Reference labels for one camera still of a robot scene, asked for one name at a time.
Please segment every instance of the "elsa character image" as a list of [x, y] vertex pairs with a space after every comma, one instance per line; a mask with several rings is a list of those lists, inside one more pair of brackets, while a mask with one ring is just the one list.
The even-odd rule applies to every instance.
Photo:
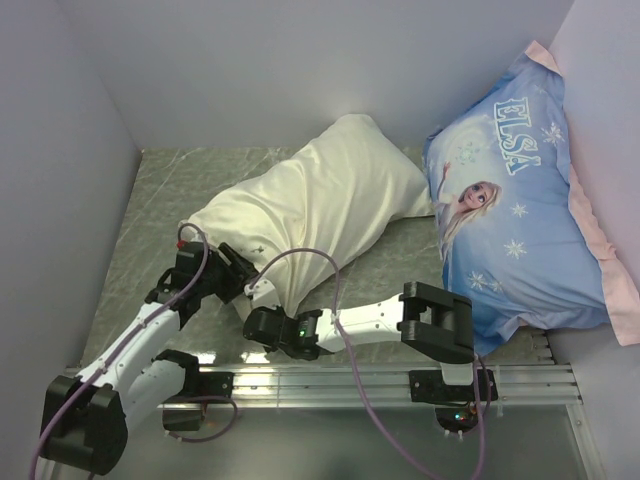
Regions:
[[466, 224], [484, 216], [502, 198], [502, 187], [491, 182], [477, 182], [465, 188], [459, 196], [442, 193], [451, 163], [444, 166], [442, 181], [438, 186], [436, 209], [438, 233], [440, 234], [440, 254], [446, 260], [451, 251], [453, 239]]

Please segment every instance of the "cartoon girl face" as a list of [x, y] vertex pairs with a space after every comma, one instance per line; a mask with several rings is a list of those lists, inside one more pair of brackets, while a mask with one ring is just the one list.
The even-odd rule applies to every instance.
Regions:
[[469, 210], [476, 210], [489, 202], [494, 195], [495, 189], [492, 185], [479, 182], [467, 187], [458, 201], [464, 203]]

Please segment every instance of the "white wall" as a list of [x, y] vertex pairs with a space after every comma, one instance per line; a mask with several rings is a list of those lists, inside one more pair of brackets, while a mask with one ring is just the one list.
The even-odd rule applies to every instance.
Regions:
[[366, 112], [416, 146], [571, 0], [58, 0], [141, 147], [297, 146]]
[[139, 154], [53, 0], [0, 1], [0, 476], [83, 349]]
[[[640, 285], [640, 3], [576, 0], [552, 45], [566, 78], [572, 160], [596, 216]], [[640, 346], [610, 327], [551, 336], [573, 365], [609, 480], [640, 471]]]

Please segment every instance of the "blue pillow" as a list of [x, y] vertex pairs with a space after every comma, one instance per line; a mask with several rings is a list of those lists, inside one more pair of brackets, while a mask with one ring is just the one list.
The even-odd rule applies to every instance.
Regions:
[[424, 148], [445, 288], [471, 298], [476, 351], [522, 322], [609, 321], [598, 262], [568, 208], [564, 81], [522, 54]]

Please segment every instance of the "marble floor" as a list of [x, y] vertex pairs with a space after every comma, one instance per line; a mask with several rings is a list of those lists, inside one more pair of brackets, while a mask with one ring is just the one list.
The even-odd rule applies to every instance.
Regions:
[[[420, 149], [405, 149], [420, 165]], [[236, 183], [265, 173], [289, 158], [291, 148], [147, 150], [138, 172], [99, 307], [84, 351], [82, 365], [95, 359], [133, 320], [158, 277], [175, 259], [178, 222], [202, 208], [216, 194]], [[441, 286], [441, 263], [433, 218], [399, 220], [382, 238], [344, 269], [340, 308], [388, 298], [405, 281]], [[305, 299], [300, 311], [326, 307], [331, 280]], [[242, 323], [231, 305], [216, 297], [205, 299], [201, 310], [168, 348], [199, 356], [201, 363], [290, 363], [281, 352], [265, 354], [242, 337]], [[400, 343], [363, 345], [356, 349], [364, 363], [423, 362], [425, 356]], [[319, 362], [346, 363], [344, 352]], [[489, 363], [553, 363], [545, 335], [524, 328], [493, 352]]]

